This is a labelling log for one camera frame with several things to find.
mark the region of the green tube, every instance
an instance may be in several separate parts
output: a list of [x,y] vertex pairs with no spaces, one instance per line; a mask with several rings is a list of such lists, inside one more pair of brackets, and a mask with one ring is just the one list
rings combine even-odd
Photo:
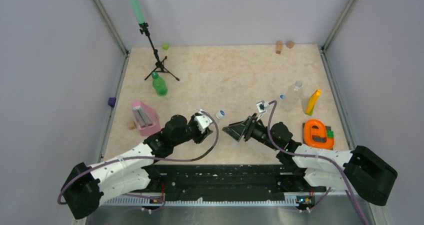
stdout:
[[137,19],[138,24],[143,24],[146,20],[143,16],[142,9],[140,8],[139,1],[129,0],[129,4],[131,4],[132,10],[134,11],[135,18]]

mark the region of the orange toy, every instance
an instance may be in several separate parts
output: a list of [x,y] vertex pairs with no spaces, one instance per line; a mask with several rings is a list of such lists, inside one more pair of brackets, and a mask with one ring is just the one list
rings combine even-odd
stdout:
[[[325,139],[325,142],[315,141],[314,137]],[[319,120],[311,119],[307,121],[303,128],[303,140],[306,145],[317,149],[332,149],[334,146],[333,132],[327,133],[326,126]]]

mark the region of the table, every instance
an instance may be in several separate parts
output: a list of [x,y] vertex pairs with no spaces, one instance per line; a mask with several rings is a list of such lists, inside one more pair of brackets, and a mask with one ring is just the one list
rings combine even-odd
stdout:
[[[180,81],[170,74],[160,73],[168,86],[168,94],[159,97],[152,87],[152,79],[144,81],[156,62],[151,48],[133,48],[116,105],[105,160],[126,152],[145,139],[137,129],[127,127],[127,123],[134,120],[131,103],[143,101],[156,110],[162,127],[176,114],[189,120],[199,109],[211,114],[225,111],[225,117],[218,124],[218,144],[206,157],[191,164],[278,164],[277,151],[254,139],[237,142],[222,128],[244,121],[257,112],[256,103],[259,101],[279,101],[280,95],[296,80],[303,82],[300,102],[291,112],[284,112],[277,104],[272,124],[282,121],[293,133],[293,139],[301,142],[302,123],[318,119],[334,131],[334,149],[348,150],[318,46],[297,44],[292,49],[283,46],[281,54],[276,54],[275,50],[275,45],[184,46],[160,50],[161,58],[168,56],[165,67]],[[304,110],[316,89],[321,89],[321,96],[313,115],[308,116]],[[267,114],[262,118],[264,124],[267,124],[268,117]],[[198,157],[212,145],[215,132],[201,144],[189,141],[177,146],[169,158]]]

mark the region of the black tripod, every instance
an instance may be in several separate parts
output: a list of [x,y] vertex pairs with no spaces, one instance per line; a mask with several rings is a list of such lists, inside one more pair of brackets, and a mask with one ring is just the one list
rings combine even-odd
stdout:
[[155,49],[152,39],[150,38],[150,32],[147,29],[149,25],[147,24],[147,22],[143,22],[142,24],[139,24],[139,25],[140,25],[141,34],[145,33],[145,35],[147,36],[148,41],[150,42],[150,45],[151,45],[151,49],[153,49],[154,57],[156,58],[156,63],[155,63],[156,67],[147,75],[147,77],[144,80],[147,80],[153,72],[157,72],[157,73],[171,74],[177,81],[179,81],[180,79],[178,77],[176,77],[174,74],[172,74],[172,72],[170,72],[168,69],[165,68],[165,60],[167,59],[167,56],[165,56],[165,58],[162,61],[159,58],[158,50]]

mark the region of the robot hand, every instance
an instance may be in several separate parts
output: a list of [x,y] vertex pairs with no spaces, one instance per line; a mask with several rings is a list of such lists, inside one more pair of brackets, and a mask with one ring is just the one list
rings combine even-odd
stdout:
[[188,123],[184,116],[174,115],[160,132],[134,148],[101,163],[76,165],[61,189],[58,203],[67,204],[75,219],[82,219],[109,199],[145,189],[151,178],[144,167],[165,160],[174,147],[189,140],[203,142],[212,133],[212,123],[202,110],[191,116]]
[[259,115],[254,113],[246,120],[232,123],[222,130],[237,141],[243,137],[244,141],[253,138],[271,149],[280,148],[276,157],[285,166],[293,168],[293,177],[295,174],[302,175],[299,177],[301,183],[306,181],[311,187],[325,186],[346,190],[347,183],[342,179],[344,176],[339,173],[341,171],[364,200],[378,206],[387,203],[398,176],[395,169],[365,146],[357,146],[348,151],[333,151],[296,142],[282,122],[270,128],[271,141],[267,133],[268,127],[260,120],[270,107],[269,104],[258,102],[256,107]]

